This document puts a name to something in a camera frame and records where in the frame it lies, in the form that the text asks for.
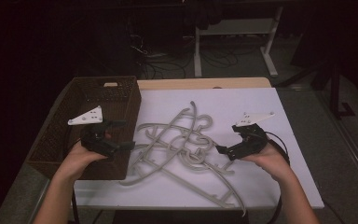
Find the person's left hand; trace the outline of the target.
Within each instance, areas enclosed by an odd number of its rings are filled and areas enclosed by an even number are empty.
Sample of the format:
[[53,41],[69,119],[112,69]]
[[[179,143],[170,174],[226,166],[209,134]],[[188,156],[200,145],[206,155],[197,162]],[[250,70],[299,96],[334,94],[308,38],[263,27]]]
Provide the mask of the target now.
[[82,147],[80,142],[77,142],[63,160],[56,174],[60,177],[77,180],[92,162],[104,159],[104,155],[89,151]]

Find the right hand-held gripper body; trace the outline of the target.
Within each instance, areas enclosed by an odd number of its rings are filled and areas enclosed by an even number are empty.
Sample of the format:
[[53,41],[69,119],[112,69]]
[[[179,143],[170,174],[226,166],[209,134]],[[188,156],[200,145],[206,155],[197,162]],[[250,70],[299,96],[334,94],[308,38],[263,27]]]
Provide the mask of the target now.
[[233,153],[227,155],[228,158],[234,161],[260,152],[267,145],[268,138],[266,132],[258,125],[258,122],[272,118],[274,115],[274,112],[244,113],[242,118],[234,124],[243,128],[243,133],[238,133],[241,141],[229,147],[233,150]]

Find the dark metal stand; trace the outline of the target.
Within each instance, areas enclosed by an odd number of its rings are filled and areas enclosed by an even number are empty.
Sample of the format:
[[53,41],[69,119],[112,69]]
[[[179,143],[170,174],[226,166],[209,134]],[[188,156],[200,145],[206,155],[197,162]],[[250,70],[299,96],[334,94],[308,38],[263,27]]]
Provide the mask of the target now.
[[274,84],[275,88],[285,88],[295,84],[300,79],[315,73],[310,86],[313,90],[321,91],[330,83],[329,95],[329,109],[338,120],[342,117],[351,117],[355,113],[348,103],[339,101],[339,87],[340,87],[340,70],[338,59],[336,56],[327,56],[325,59],[316,64],[306,68],[293,77],[286,79],[278,84]]

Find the person's right hand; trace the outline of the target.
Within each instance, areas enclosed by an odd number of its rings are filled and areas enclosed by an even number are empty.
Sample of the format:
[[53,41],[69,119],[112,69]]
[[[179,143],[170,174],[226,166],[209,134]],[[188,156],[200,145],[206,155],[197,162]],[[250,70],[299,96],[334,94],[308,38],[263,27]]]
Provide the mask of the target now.
[[267,144],[259,153],[246,156],[242,160],[255,163],[279,183],[289,183],[296,179],[289,164],[271,144]]

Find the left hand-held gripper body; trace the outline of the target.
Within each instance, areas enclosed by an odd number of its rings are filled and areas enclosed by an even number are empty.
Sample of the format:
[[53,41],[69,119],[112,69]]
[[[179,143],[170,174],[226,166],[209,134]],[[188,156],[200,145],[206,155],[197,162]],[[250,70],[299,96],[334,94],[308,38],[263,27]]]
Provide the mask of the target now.
[[112,157],[117,150],[117,143],[108,140],[105,127],[108,119],[103,118],[103,110],[100,105],[73,119],[69,119],[70,126],[83,125],[80,134],[81,145],[87,150],[94,151],[105,157]]

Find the white board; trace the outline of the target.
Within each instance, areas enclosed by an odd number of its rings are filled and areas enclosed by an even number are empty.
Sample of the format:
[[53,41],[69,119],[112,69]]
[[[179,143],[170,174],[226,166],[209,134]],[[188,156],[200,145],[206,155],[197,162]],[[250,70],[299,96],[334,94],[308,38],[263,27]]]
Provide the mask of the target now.
[[[299,149],[278,93],[274,89],[143,91],[137,127],[144,123],[170,123],[183,109],[189,108],[189,112],[192,112],[191,101],[197,107],[197,116],[208,115],[213,120],[213,124],[203,129],[202,133],[215,141],[216,145],[208,152],[212,157],[211,163],[220,166],[228,157],[220,154],[216,146],[231,147],[241,141],[241,137],[233,132],[232,125],[239,121],[244,113],[274,112],[272,118],[262,120],[258,125],[269,132],[278,144],[287,148],[291,167],[299,177],[311,206],[322,207],[321,196]],[[189,119],[183,118],[176,124],[186,127]],[[169,130],[161,136],[161,140],[168,143],[179,134]],[[134,139],[137,145],[150,143],[144,130],[135,131]],[[199,146],[187,143],[186,147],[195,151]],[[229,170],[233,170],[235,174],[229,175],[227,180],[239,193],[245,207],[248,209],[274,207],[279,200],[280,190],[270,175],[251,162],[232,162]],[[76,182],[78,204],[119,209],[241,210],[234,198],[227,200],[229,203],[234,203],[232,208],[223,208],[192,190],[176,184],[166,175],[151,176],[145,182],[133,186],[122,186],[119,182],[103,180]]]

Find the white desk frame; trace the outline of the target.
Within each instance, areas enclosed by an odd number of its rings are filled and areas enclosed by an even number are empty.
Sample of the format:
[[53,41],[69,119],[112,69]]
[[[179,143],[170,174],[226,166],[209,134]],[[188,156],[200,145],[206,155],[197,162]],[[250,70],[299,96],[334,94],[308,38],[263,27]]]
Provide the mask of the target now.
[[269,55],[269,52],[279,26],[282,11],[283,7],[277,7],[272,18],[222,20],[216,25],[211,25],[207,30],[195,28],[195,77],[202,77],[200,61],[200,37],[202,35],[267,35],[267,43],[260,48],[260,52],[269,74],[272,77],[276,77],[278,72]]

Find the brown woven basket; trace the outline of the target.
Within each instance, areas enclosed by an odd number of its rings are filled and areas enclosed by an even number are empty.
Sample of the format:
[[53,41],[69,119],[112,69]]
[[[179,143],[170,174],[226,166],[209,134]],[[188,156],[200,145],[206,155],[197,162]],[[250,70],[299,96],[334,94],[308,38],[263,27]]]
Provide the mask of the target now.
[[81,125],[73,119],[99,106],[103,119],[123,120],[121,127],[109,127],[110,141],[131,142],[142,97],[135,77],[77,77],[61,92],[36,137],[26,162],[51,178],[72,144],[81,136]]

